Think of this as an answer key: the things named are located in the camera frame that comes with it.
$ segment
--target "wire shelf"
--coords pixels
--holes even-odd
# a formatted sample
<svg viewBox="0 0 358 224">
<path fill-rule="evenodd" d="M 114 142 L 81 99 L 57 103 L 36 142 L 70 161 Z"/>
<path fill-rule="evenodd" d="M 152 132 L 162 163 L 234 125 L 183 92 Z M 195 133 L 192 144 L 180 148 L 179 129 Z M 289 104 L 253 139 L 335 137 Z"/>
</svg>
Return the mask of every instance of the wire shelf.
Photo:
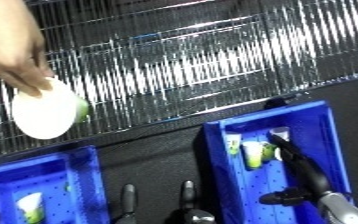
<svg viewBox="0 0 358 224">
<path fill-rule="evenodd" d="M 38 141 L 0 82 L 0 155 L 358 78 L 354 0 L 28 0 L 89 119 Z"/>
</svg>

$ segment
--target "black surface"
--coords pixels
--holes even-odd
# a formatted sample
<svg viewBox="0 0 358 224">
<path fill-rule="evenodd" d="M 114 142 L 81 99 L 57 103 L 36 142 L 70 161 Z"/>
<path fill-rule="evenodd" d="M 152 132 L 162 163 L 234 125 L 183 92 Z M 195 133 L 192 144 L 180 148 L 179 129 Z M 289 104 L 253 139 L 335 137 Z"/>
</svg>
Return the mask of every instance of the black surface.
<svg viewBox="0 0 358 224">
<path fill-rule="evenodd" d="M 326 100 L 331 105 L 345 165 L 358 205 L 358 81 L 310 91 L 291 101 L 298 104 Z M 138 190 L 136 216 L 140 224 L 180 223 L 180 188 L 195 182 L 201 209 L 217 216 L 219 204 L 201 123 L 261 110 L 255 103 L 182 120 L 98 136 L 80 143 L 21 152 L 0 157 L 9 162 L 53 151 L 95 144 L 99 148 L 102 177 L 112 217 L 121 215 L 121 188 L 132 183 Z"/>
</svg>

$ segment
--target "robotic arm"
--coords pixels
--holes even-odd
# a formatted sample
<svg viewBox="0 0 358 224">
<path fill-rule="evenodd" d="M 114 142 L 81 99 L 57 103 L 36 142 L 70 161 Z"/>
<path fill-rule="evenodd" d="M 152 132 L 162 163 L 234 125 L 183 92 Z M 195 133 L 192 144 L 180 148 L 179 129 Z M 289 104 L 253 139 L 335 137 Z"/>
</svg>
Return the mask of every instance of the robotic arm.
<svg viewBox="0 0 358 224">
<path fill-rule="evenodd" d="M 285 167 L 295 177 L 299 186 L 263 195 L 260 198 L 262 204 L 293 206 L 310 201 L 328 223 L 358 224 L 358 208 L 350 204 L 341 193 L 334 191 L 327 176 L 313 159 L 302 154 L 292 142 L 278 135 L 270 134 L 269 138 L 280 148 Z"/>
</svg>

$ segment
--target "small cup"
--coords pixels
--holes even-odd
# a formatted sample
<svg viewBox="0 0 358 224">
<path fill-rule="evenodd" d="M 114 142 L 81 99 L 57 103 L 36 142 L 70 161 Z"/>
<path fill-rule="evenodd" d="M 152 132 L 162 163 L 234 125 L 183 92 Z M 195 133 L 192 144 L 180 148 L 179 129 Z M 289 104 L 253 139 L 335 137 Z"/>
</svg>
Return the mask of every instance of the small cup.
<svg viewBox="0 0 358 224">
<path fill-rule="evenodd" d="M 290 141 L 290 128 L 289 127 L 277 127 L 277 128 L 273 128 L 270 131 L 271 135 L 276 135 L 279 136 L 280 138 L 284 139 L 285 141 Z M 277 148 L 274 151 L 274 157 L 278 160 L 278 161 L 283 161 L 283 158 L 281 158 L 281 149 Z"/>
<path fill-rule="evenodd" d="M 289 127 L 277 127 L 270 130 L 271 135 L 277 135 L 280 138 L 289 141 L 290 140 L 290 128 Z"/>
<path fill-rule="evenodd" d="M 26 135 L 37 139 L 59 137 L 88 115 L 88 102 L 63 82 L 54 78 L 47 79 L 52 90 L 40 90 L 41 97 L 19 92 L 12 101 L 12 115 L 16 125 Z"/>
<path fill-rule="evenodd" d="M 240 151 L 241 134 L 226 132 L 227 149 L 230 155 L 237 155 Z"/>
<path fill-rule="evenodd" d="M 17 201 L 17 206 L 23 211 L 28 224 L 38 224 L 45 218 L 42 193 L 33 193 Z"/>
<path fill-rule="evenodd" d="M 263 145 L 260 142 L 243 142 L 245 163 L 251 170 L 262 166 Z"/>
</svg>

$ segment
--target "white paper cup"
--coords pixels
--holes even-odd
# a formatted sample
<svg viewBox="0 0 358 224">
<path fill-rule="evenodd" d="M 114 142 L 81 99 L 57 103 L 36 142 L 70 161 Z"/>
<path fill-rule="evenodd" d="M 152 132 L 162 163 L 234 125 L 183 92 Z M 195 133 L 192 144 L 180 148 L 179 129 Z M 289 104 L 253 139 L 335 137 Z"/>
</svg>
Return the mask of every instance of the white paper cup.
<svg viewBox="0 0 358 224">
<path fill-rule="evenodd" d="M 271 135 L 277 135 L 280 138 L 289 141 L 290 140 L 290 128 L 289 127 L 278 127 L 270 130 Z"/>
<path fill-rule="evenodd" d="M 262 166 L 263 145 L 260 142 L 243 142 L 245 163 L 249 169 L 257 169 Z"/>
<path fill-rule="evenodd" d="M 27 223 L 40 223 L 45 218 L 42 193 L 33 193 L 17 201 L 16 205 L 23 211 Z"/>
<path fill-rule="evenodd" d="M 285 141 L 290 141 L 290 128 L 289 127 L 277 127 L 277 128 L 273 128 L 270 131 L 271 135 L 276 135 L 279 136 L 280 138 L 284 139 Z M 281 158 L 281 149 L 277 148 L 274 151 L 274 157 L 278 160 L 278 161 L 283 161 L 283 158 Z"/>
<path fill-rule="evenodd" d="M 227 150 L 230 155 L 237 155 L 240 151 L 241 134 L 237 132 L 226 132 Z"/>
<path fill-rule="evenodd" d="M 16 125 L 26 135 L 37 139 L 52 139 L 63 135 L 88 115 L 88 103 L 78 97 L 63 82 L 48 78 L 51 91 L 40 90 L 40 98 L 19 92 L 12 101 Z"/>
</svg>

